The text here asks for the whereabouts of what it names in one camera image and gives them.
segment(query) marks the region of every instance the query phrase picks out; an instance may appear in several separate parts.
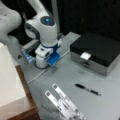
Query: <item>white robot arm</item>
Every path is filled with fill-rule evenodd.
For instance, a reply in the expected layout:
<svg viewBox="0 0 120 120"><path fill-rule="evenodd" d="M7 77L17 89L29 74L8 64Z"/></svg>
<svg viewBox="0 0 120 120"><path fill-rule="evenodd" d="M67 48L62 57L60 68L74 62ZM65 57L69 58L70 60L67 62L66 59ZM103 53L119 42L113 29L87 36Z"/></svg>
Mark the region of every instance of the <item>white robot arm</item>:
<svg viewBox="0 0 120 120"><path fill-rule="evenodd" d="M57 25L39 0L27 1L37 15L26 22L25 31L29 37L40 40L41 44L35 51L36 65L39 68L45 68L51 57L53 61L59 58L56 51L60 47L61 40L57 39Z"/></svg>
<svg viewBox="0 0 120 120"><path fill-rule="evenodd" d="M19 42L14 36L8 35L22 22L18 12L6 7L0 0L0 42L7 45L14 60L23 68L27 63Z"/></svg>

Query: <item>table surface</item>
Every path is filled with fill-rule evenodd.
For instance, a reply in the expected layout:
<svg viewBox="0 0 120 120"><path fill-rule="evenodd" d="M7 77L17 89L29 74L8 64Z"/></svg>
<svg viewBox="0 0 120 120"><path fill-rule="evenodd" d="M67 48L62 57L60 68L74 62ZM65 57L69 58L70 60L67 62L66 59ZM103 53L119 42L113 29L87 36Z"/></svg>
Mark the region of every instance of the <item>table surface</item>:
<svg viewBox="0 0 120 120"><path fill-rule="evenodd" d="M59 50L60 54L69 50L70 44L78 37L79 35L74 33L65 36ZM41 71L35 68L34 64L28 65L24 69L27 82ZM54 83L58 84L88 120L118 120L120 117L120 64L105 77L72 61L70 53L67 54L55 66L29 83L31 93L40 109L40 116L44 120L57 120L54 115L41 106L50 108L53 113L58 115L54 105L45 97L45 92L49 90L58 98L57 93L52 89ZM102 96L79 89L75 87L76 83L96 90Z"/></svg>

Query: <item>pen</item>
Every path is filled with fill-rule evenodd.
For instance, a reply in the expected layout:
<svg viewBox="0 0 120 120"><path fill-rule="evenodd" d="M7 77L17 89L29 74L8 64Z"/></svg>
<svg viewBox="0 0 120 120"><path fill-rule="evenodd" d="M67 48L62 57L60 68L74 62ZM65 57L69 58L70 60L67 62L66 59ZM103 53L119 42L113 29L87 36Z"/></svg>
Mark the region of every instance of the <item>pen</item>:
<svg viewBox="0 0 120 120"><path fill-rule="evenodd" d="M101 94L100 94L99 92L94 91L94 90L91 90L91 89L89 89L89 88L87 88L87 87L85 87L85 86L83 86L83 85L75 84L75 86L76 86L76 87L79 87L79 88L81 88L81 89L84 89L84 90L86 90L86 91L88 91L88 92L91 92L91 93L93 93L93 94L95 94L95 95L101 96Z"/></svg>

